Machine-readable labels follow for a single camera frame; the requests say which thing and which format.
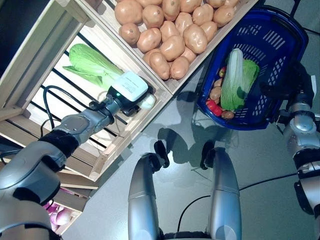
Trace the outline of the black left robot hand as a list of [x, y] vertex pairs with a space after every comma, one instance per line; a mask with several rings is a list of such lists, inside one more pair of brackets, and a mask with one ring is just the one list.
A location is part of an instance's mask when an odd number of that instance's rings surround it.
[[127, 112], [150, 93], [149, 85], [145, 80], [132, 71], [120, 75], [109, 87], [107, 96], [117, 103], [119, 111]]

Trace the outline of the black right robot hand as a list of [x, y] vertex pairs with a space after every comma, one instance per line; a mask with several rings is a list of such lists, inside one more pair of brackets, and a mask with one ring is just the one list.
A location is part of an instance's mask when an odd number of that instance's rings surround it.
[[311, 76], [306, 68], [299, 62], [292, 62], [282, 73], [275, 85], [266, 82], [259, 84], [260, 91], [268, 98], [275, 100], [288, 100], [313, 105], [315, 93], [312, 88]]

